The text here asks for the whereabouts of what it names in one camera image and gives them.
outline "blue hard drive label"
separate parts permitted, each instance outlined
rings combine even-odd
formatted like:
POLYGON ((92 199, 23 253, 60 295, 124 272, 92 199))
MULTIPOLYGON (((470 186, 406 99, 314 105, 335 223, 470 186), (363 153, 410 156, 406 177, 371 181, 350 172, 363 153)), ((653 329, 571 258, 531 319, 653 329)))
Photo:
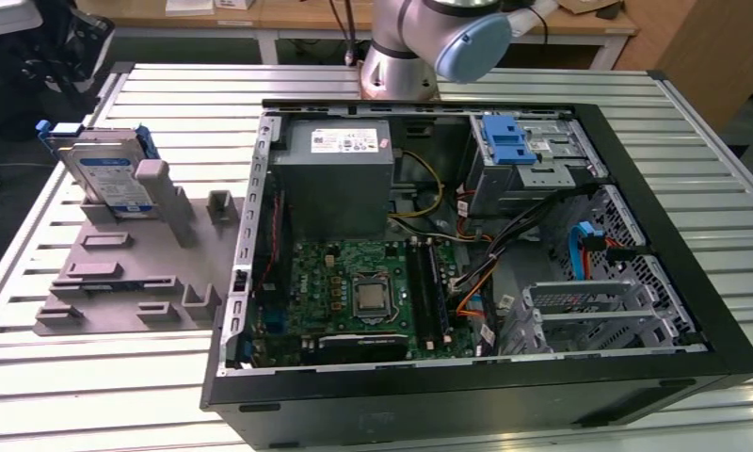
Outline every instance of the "blue hard drive label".
POLYGON ((136 166, 128 158, 82 158, 80 172, 112 209, 134 217, 154 210, 148 191, 135 178, 136 166))

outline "ram slot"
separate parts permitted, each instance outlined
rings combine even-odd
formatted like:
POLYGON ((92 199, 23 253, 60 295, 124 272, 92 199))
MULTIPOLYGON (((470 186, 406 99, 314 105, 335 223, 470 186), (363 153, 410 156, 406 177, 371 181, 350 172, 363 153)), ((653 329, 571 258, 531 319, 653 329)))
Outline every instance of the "ram slot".
POLYGON ((410 242, 406 256, 419 347, 432 350, 443 340, 436 300, 440 289, 436 262, 424 243, 410 242))
POLYGON ((450 336, 450 313, 447 312, 447 298, 443 293, 443 274, 439 273, 439 256, 436 255, 436 247, 427 245, 428 261, 432 267, 432 293, 435 298, 434 309, 439 319, 439 330, 442 332, 442 340, 446 344, 452 342, 450 336))

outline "gray 3d printed holder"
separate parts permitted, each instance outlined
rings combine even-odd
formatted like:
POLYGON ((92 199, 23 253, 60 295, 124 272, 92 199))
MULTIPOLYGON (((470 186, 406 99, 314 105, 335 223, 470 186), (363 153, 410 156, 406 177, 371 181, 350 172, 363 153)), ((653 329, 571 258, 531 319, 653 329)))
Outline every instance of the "gray 3d printed holder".
POLYGON ((227 298, 240 216, 228 191, 190 200, 168 165, 144 160, 136 178, 156 217, 119 219, 84 201, 87 221, 36 315, 40 335, 210 328, 227 298))

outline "motherboard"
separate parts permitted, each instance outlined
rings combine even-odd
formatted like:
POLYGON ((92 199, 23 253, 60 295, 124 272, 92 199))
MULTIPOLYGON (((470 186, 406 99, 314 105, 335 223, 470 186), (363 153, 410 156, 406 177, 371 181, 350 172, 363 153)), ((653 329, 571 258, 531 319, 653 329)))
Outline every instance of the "motherboard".
POLYGON ((450 322, 450 241, 298 242, 291 275, 288 305, 260 313, 264 365, 474 355, 468 323, 450 322))

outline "green motherboard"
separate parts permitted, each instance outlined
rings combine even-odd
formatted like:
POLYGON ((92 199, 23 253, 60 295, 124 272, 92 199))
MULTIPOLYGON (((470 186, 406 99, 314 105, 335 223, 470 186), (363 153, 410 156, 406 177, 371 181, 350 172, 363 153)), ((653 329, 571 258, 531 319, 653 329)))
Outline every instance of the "green motherboard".
MULTIPOLYGON (((436 270, 446 282, 458 276, 454 247, 443 240, 434 248, 439 261, 436 270)), ((419 344, 406 254, 404 242, 302 242, 295 245, 291 302, 283 312, 262 314, 267 323, 284 323, 280 331, 270 331, 264 337, 270 365, 303 364, 296 338, 336 334, 406 335, 410 338, 407 360, 474 355, 467 322, 451 329, 448 344, 435 349, 419 344)))

